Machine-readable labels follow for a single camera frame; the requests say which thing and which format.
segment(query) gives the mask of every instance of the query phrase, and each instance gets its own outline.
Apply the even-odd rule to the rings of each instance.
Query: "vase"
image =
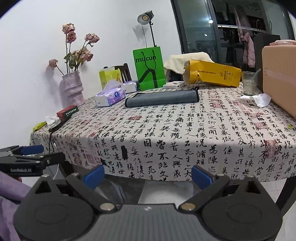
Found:
[[[63,76],[61,81],[61,87],[67,98],[68,105],[83,105],[85,99],[83,97],[82,91],[83,86],[80,79],[79,71],[73,73],[68,73]]]

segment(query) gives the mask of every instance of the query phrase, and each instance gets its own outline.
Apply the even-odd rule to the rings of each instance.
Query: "screw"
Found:
[[[193,203],[186,202],[181,205],[181,208],[186,211],[191,211],[195,209],[195,205]]]
[[[113,203],[110,202],[106,202],[100,205],[100,209],[104,210],[104,211],[111,211],[115,208]]]

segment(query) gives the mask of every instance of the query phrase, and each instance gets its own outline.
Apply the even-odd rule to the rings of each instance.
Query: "wooden chair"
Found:
[[[131,74],[129,72],[128,64],[124,63],[123,65],[119,66],[113,66],[115,69],[119,69],[121,72],[121,79],[122,82],[131,81]]]

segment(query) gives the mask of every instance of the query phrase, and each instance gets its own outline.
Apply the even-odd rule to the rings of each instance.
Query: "studio light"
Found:
[[[154,47],[156,47],[155,41],[154,41],[154,36],[153,36],[153,31],[152,31],[153,23],[151,23],[151,19],[153,17],[154,17],[154,14],[152,13],[152,11],[148,11],[148,12],[145,12],[145,13],[138,16],[138,22],[142,25],[146,25],[149,23],[150,29],[151,29],[151,34],[152,34],[153,44],[154,44]]]

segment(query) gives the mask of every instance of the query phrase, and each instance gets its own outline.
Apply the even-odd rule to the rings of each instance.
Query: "glass of water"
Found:
[[[242,84],[245,95],[255,95],[257,88],[257,77],[253,72],[242,72]]]

